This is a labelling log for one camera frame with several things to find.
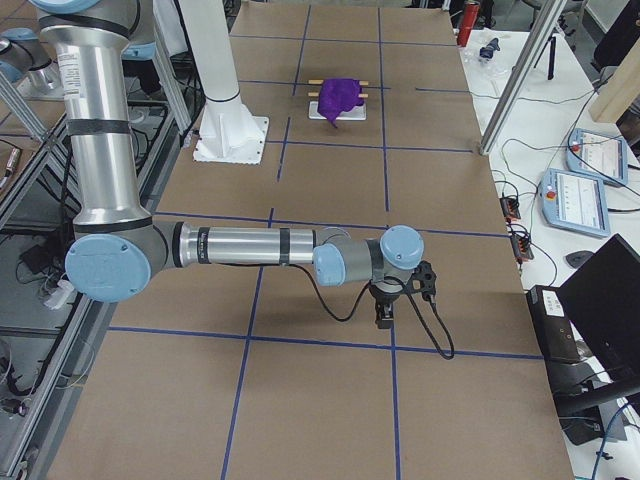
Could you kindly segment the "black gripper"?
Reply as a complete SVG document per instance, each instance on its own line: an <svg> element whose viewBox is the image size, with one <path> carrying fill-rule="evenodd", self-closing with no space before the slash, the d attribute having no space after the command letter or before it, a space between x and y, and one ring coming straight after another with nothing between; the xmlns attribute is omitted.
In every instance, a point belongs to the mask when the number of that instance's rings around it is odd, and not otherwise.
<svg viewBox="0 0 640 480"><path fill-rule="evenodd" d="M371 283L368 291L375 301L376 327L391 329L394 326L394 302L410 290L399 279L385 279L382 282Z"/></svg>

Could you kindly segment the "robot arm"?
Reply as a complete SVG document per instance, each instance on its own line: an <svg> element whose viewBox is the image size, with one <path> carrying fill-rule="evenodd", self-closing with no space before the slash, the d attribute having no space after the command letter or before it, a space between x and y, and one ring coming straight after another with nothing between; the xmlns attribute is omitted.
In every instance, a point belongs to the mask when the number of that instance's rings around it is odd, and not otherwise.
<svg viewBox="0 0 640 480"><path fill-rule="evenodd" d="M117 303L159 272L192 264L293 267L314 287L359 282L376 323L393 322L400 297L432 301L436 276L421 235L405 225L356 240L326 228L196 228L157 222L140 201L122 60L154 34L149 1L39 1L38 22L57 53L81 210L65 258L73 286Z"/></svg>

